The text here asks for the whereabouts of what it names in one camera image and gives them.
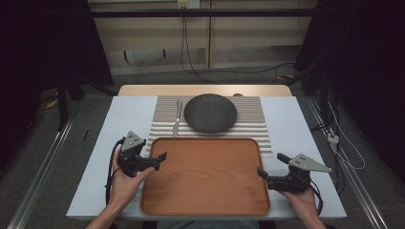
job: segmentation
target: black plate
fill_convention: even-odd
[[[229,129],[236,121],[235,105],[218,94],[201,94],[192,98],[184,108],[184,118],[194,130],[216,134]]]

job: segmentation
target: white table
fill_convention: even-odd
[[[294,157],[303,153],[320,163],[324,163],[310,134],[298,102],[293,96],[261,96],[273,152]],[[75,219],[93,219],[105,206],[105,188],[107,169],[112,148],[115,143],[133,131],[147,139],[157,96],[117,96],[113,99],[104,125],[98,136],[96,146],[90,157],[83,178],[75,193],[67,217]],[[288,167],[274,157],[263,158],[265,170],[274,176],[284,176]],[[311,173],[324,200],[323,219],[339,219],[346,216],[329,174]],[[295,218],[288,201],[275,191],[269,191],[270,211],[263,217],[162,217],[147,216],[140,210],[142,187],[134,200],[120,215],[121,219],[132,220],[271,220]]]

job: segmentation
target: tabletop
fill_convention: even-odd
[[[109,154],[115,142],[130,128],[142,138],[149,136],[152,117],[158,101],[158,95],[197,95],[221,94],[232,96],[259,96],[268,126],[268,134],[274,153],[283,153],[290,157],[305,154],[323,163],[323,159],[310,134],[309,127],[295,97],[289,88],[275,85],[128,85],[123,86],[119,95],[113,99],[110,111],[99,134],[83,178],[67,216],[75,219],[93,219],[105,206],[103,185],[104,173],[99,168],[108,166]],[[263,156],[263,166],[274,176],[284,176],[288,172],[286,164],[275,156]],[[346,212],[337,195],[329,174],[311,173],[311,177],[321,189],[325,201],[321,214],[323,219],[344,218]],[[120,215],[121,219],[132,220],[272,220],[292,219],[295,215],[288,201],[278,192],[268,190],[271,208],[262,217],[168,217],[149,216],[140,209],[142,186],[134,200]]]

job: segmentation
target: brown tray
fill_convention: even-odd
[[[251,138],[161,137],[167,152],[144,183],[141,209],[155,216],[262,216],[270,208],[259,145]]]

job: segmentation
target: striped cloth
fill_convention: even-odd
[[[178,137],[240,137],[253,138],[259,143],[262,156],[273,156],[270,138],[263,115],[260,97],[232,96],[229,100],[235,104],[238,117],[235,124],[226,132],[219,134],[203,134],[194,131],[184,119],[184,108],[194,96],[159,96],[156,105],[152,127],[146,146],[146,155],[149,156],[152,142],[158,137],[172,137],[173,125],[177,115],[177,100],[182,101],[181,119]]]

